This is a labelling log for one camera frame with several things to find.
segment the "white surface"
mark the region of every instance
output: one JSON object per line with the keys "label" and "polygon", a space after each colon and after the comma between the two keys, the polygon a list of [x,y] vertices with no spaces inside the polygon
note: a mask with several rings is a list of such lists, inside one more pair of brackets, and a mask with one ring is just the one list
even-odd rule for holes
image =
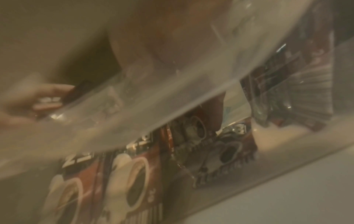
{"label": "white surface", "polygon": [[198,212],[180,223],[354,223],[354,147]]}

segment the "hand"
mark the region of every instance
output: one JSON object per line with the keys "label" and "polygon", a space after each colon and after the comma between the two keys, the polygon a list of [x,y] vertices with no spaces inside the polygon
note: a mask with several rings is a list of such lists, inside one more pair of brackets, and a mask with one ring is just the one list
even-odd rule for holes
{"label": "hand", "polygon": [[62,106],[59,101],[40,103],[39,99],[63,97],[73,87],[64,84],[40,84],[11,90],[0,99],[0,129],[34,123],[37,115]]}

